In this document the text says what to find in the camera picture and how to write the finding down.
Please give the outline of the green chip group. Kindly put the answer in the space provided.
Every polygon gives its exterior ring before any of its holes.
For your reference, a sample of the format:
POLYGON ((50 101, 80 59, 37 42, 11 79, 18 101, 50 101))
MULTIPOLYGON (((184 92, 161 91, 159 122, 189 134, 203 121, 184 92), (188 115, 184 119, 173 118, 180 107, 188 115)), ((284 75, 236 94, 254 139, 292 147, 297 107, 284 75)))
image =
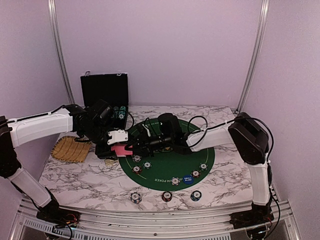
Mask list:
POLYGON ((142 166, 144 169, 150 169, 152 167, 152 163, 150 161, 146 161, 142 166))

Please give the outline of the blue small blind button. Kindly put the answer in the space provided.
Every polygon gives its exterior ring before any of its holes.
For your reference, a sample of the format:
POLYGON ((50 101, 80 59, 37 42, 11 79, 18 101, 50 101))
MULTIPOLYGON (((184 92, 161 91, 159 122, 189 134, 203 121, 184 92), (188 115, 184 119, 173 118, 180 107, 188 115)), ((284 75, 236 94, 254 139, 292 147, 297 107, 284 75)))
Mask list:
POLYGON ((194 177, 191 174, 187 174, 182 177, 182 181, 186 185, 192 185, 194 183, 194 177))

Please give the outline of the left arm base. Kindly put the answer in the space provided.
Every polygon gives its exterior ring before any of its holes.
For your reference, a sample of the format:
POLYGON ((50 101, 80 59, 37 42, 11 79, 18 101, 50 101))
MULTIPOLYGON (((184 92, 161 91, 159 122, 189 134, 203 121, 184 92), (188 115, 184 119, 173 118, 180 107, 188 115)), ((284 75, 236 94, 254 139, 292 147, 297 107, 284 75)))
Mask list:
POLYGON ((80 213, 78 211, 60 208, 56 200, 51 200, 46 206, 38 207, 36 217, 40 220, 54 223, 59 227, 76 227, 79 223, 80 213))

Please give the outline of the dark chip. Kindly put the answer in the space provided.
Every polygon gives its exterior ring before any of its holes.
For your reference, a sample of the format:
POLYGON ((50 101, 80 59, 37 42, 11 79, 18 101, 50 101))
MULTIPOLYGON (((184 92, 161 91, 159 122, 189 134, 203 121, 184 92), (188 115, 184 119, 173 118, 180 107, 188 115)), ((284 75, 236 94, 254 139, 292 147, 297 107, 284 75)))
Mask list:
POLYGON ((201 175, 201 172, 199 170, 195 169, 191 172, 191 175, 193 178, 199 178, 201 175))

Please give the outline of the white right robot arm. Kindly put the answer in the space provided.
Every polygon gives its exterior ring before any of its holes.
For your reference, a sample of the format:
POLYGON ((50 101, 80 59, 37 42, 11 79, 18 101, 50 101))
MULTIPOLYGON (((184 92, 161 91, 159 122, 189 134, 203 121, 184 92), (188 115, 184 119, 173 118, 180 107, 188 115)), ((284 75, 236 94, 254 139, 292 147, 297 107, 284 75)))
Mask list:
POLYGON ((234 119, 216 126, 206 126, 204 131, 183 130, 179 119, 172 113, 163 113, 157 118, 159 133, 153 132, 153 124, 136 125, 138 135, 130 138, 125 150, 141 157, 152 156, 155 151, 170 147, 178 154, 188 155, 205 149, 233 143, 249 168, 253 191, 253 205, 247 219, 258 224, 267 216, 266 205, 270 202, 272 172, 268 156, 272 150, 273 136, 262 121, 245 112, 234 119))

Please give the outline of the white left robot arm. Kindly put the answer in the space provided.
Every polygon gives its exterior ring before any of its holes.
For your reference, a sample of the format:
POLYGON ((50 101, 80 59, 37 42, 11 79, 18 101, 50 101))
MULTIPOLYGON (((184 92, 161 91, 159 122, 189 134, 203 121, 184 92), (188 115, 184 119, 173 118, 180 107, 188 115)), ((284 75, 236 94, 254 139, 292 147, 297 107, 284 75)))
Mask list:
POLYGON ((62 105, 55 110, 20 118, 0 118, 0 175, 9 180, 43 209, 44 215, 53 223, 63 219, 63 211, 57 200, 32 175, 27 159, 19 160, 19 154, 31 156, 31 147, 44 163, 45 154, 54 144, 54 137, 74 132, 95 144, 95 154, 101 159, 113 156, 111 150, 112 130, 108 124, 114 109, 105 101, 83 108, 77 104, 62 105))

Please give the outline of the red-backed card deck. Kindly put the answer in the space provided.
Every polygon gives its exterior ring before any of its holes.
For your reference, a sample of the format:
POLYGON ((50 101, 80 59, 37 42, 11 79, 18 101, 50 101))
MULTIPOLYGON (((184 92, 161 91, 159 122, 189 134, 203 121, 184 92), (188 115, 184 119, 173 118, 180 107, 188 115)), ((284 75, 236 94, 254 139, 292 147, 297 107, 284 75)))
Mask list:
POLYGON ((111 150, 115 151, 115 154, 118 158, 132 156, 133 152, 131 150, 125 150, 125 144, 116 143, 111 146, 111 150))

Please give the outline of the red black chip stack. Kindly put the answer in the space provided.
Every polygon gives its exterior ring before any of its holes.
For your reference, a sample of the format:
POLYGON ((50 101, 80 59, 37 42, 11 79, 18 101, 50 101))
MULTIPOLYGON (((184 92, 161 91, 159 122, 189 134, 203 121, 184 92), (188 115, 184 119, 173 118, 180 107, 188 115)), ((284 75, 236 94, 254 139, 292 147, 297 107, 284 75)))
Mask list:
POLYGON ((164 202, 170 202, 172 200, 173 194, 170 191, 164 191, 161 195, 161 199, 164 202))

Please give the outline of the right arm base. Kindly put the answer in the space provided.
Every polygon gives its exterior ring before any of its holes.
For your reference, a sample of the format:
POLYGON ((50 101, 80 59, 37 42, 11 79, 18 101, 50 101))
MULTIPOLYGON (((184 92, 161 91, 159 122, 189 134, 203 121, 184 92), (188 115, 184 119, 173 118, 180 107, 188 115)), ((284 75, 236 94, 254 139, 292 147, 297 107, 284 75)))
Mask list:
POLYGON ((257 205, 252 203, 250 210, 235 212, 230 215, 229 223, 234 229, 251 227, 274 220, 271 204, 257 205))

